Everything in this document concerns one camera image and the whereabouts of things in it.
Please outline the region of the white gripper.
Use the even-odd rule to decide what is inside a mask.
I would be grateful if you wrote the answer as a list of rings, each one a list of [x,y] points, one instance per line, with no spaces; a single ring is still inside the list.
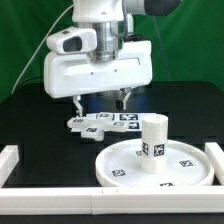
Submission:
[[[126,42],[118,57],[93,63],[87,54],[58,55],[50,52],[44,62],[44,88],[52,98],[73,96],[76,114],[83,117],[84,94],[120,90],[116,108],[125,110],[131,89],[152,80],[151,42]]]

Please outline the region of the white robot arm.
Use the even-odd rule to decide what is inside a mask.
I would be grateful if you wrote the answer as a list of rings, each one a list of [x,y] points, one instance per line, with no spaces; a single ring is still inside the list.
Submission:
[[[44,88],[53,98],[72,97],[83,114],[85,94],[131,90],[152,80],[151,42],[132,34],[134,14],[166,16],[182,0],[73,0],[73,25],[49,36]]]

